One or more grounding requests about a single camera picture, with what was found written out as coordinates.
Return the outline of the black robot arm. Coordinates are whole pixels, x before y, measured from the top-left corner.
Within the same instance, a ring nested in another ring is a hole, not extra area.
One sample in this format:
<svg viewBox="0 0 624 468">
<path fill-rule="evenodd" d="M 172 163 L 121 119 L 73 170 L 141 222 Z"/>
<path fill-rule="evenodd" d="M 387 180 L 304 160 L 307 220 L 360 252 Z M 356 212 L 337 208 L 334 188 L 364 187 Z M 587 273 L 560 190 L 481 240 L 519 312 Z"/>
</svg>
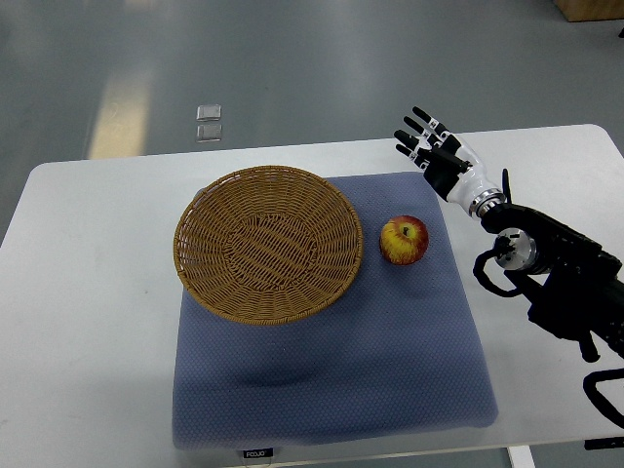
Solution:
<svg viewBox="0 0 624 468">
<path fill-rule="evenodd" d="M 501 297 L 524 296 L 528 320 L 576 342 L 588 363 L 600 359 L 596 337 L 622 355 L 622 263 L 616 256 L 556 219 L 513 203 L 507 173 L 501 193 L 484 201 L 477 215 L 495 237 L 473 267 L 483 288 Z"/>
</svg>

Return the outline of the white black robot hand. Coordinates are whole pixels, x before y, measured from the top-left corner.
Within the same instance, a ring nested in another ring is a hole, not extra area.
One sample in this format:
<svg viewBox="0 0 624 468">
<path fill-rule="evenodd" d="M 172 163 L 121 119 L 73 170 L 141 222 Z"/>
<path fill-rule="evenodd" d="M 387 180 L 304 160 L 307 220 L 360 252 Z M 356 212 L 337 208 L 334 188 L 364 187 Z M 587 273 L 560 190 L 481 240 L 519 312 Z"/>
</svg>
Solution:
<svg viewBox="0 0 624 468">
<path fill-rule="evenodd" d="M 396 149 L 423 172 L 444 201 L 481 218 L 491 207 L 510 200 L 507 190 L 488 179 L 486 166 L 475 150 L 438 119 L 415 106 L 404 122 L 411 131 L 394 133 Z"/>
</svg>

